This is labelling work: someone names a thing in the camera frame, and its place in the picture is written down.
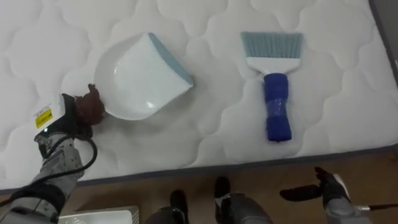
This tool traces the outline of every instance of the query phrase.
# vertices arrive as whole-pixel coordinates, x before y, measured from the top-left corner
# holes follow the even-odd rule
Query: quilted mattress surface
[[[289,75],[293,140],[267,141],[258,73],[241,31],[302,32]],[[94,126],[83,180],[317,156],[398,142],[398,91],[368,0],[0,0],[0,189],[41,167],[29,125],[40,97],[82,95],[101,56],[153,32],[193,75],[187,94],[142,121]],[[76,142],[84,162],[90,147]]]

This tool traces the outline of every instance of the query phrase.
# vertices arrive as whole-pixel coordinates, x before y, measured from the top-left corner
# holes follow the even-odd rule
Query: blue handle
[[[264,99],[267,105],[267,135],[270,141],[292,139],[289,120],[286,114],[286,101],[289,96],[289,81],[286,75],[272,73],[264,77]]]

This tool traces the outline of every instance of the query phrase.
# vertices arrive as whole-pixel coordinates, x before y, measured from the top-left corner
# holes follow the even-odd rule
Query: yellow label
[[[47,109],[43,112],[41,112],[37,117],[36,117],[36,128],[40,128],[45,124],[47,121],[51,120],[52,118],[52,113],[51,109]]]

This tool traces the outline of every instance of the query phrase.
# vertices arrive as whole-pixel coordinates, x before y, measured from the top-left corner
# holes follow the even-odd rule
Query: wooden floor
[[[216,223],[213,184],[219,175],[226,175],[233,190],[254,198],[274,223],[325,223],[320,199],[292,203],[279,197],[281,189],[317,183],[314,166],[338,173],[356,205],[398,202],[398,161],[393,154],[384,153],[328,162],[246,169],[227,174],[180,175],[80,187],[74,191],[64,213],[138,205],[143,223],[151,213],[168,205],[169,194],[173,190],[183,189],[188,197],[191,223]],[[398,209],[373,212],[369,216],[374,223],[398,223]]]

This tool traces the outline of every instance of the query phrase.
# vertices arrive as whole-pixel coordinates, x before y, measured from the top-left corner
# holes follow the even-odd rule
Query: black shoe
[[[175,219],[177,220],[177,223],[189,224],[187,198],[185,197],[184,191],[174,190],[170,194],[170,205],[173,208],[177,208],[184,214],[184,222],[181,222],[182,218],[180,216],[180,213],[176,214]]]
[[[216,202],[216,220],[217,223],[228,223],[229,221],[229,206],[230,202],[229,199],[226,198],[229,193],[231,192],[231,184],[226,177],[219,177],[216,180],[216,184],[214,187],[214,198],[217,201],[219,200],[220,204]]]

